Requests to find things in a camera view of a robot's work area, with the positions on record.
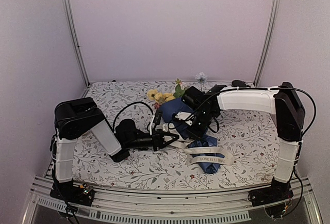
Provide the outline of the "clear plastic wrap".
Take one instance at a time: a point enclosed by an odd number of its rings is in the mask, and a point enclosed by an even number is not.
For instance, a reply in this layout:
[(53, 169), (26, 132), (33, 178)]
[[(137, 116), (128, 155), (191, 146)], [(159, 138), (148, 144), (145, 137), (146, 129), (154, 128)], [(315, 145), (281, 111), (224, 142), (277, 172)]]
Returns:
[(177, 130), (170, 130), (171, 127), (174, 127), (174, 125), (165, 123), (162, 125), (162, 130), (179, 136), (179, 139), (172, 142), (170, 146), (178, 148), (186, 154), (187, 165), (196, 163), (215, 163), (221, 165), (232, 165), (234, 163), (234, 156), (228, 150), (218, 146), (188, 148), (188, 145), (192, 143), (185, 142)]

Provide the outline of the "white fake flower stem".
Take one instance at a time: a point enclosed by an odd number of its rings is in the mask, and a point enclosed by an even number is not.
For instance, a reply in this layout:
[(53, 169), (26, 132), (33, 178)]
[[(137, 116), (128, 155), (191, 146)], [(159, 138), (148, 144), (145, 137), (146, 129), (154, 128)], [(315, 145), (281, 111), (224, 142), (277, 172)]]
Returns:
[(185, 93), (185, 91), (189, 88), (190, 86), (184, 83), (181, 79), (177, 78), (175, 81), (175, 87), (173, 90), (173, 96), (178, 99), (182, 97)]

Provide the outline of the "pale blue fake flower stem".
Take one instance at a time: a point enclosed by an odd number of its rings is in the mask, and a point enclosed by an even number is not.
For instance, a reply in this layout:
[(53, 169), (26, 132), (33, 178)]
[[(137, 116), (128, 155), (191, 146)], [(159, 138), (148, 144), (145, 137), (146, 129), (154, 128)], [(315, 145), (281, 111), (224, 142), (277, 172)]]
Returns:
[(200, 89), (203, 90), (203, 85), (208, 80), (208, 76), (204, 72), (199, 72), (194, 78), (200, 84)]

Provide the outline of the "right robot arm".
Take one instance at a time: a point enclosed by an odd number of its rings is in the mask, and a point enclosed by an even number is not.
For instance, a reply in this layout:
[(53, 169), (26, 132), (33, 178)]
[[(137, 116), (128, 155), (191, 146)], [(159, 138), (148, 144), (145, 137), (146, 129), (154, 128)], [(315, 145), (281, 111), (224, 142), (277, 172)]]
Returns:
[(272, 176), (271, 185), (253, 190), (253, 200), (290, 198), (290, 180), (296, 174), (305, 130), (305, 109), (298, 90), (284, 82), (271, 88), (215, 86), (203, 93), (190, 87), (182, 97), (184, 109), (175, 118), (186, 126), (183, 150), (191, 164), (230, 165)]

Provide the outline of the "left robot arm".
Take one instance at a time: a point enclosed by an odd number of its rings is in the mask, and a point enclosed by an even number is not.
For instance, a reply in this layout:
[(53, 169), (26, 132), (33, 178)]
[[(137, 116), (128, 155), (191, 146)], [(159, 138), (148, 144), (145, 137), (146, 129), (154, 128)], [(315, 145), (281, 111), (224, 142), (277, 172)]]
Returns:
[(50, 146), (52, 177), (57, 193), (65, 200), (73, 200), (77, 195), (72, 165), (74, 149), (82, 135), (90, 132), (116, 163), (129, 157), (131, 149), (158, 151), (179, 139), (178, 134), (156, 129), (160, 124), (161, 111), (152, 116), (148, 132), (137, 129), (132, 119), (124, 119), (112, 128), (92, 98), (62, 102), (55, 107), (54, 114), (55, 134)]

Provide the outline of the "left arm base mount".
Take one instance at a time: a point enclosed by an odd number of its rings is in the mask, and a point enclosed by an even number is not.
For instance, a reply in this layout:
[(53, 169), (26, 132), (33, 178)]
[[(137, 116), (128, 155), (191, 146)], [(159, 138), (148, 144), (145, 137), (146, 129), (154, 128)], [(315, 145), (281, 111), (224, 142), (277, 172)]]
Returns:
[(94, 200), (95, 191), (93, 188), (75, 186), (73, 184), (53, 184), (49, 194), (52, 198), (66, 200), (68, 203), (75, 203), (84, 206), (91, 206)]

